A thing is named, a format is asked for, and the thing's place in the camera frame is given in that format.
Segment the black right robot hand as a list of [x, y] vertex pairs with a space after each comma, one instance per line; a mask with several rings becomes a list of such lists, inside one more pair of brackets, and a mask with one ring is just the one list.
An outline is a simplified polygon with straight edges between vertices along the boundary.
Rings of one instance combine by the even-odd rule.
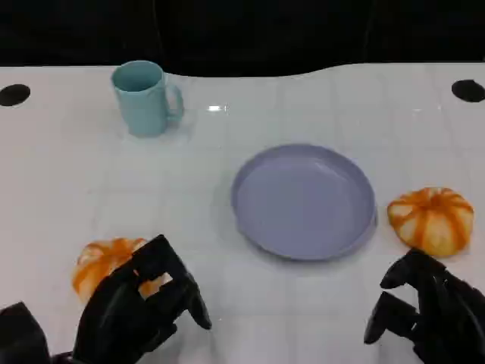
[[484, 295], [419, 249], [410, 249], [383, 276], [365, 329], [365, 344], [385, 331], [413, 343], [423, 363], [484, 361]]

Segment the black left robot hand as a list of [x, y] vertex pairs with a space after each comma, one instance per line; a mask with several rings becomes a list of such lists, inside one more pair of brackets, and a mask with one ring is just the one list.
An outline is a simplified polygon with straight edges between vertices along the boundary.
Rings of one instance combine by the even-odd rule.
[[136, 363], [176, 332], [183, 312], [211, 329], [198, 284], [160, 234], [101, 281], [83, 310], [71, 358]]

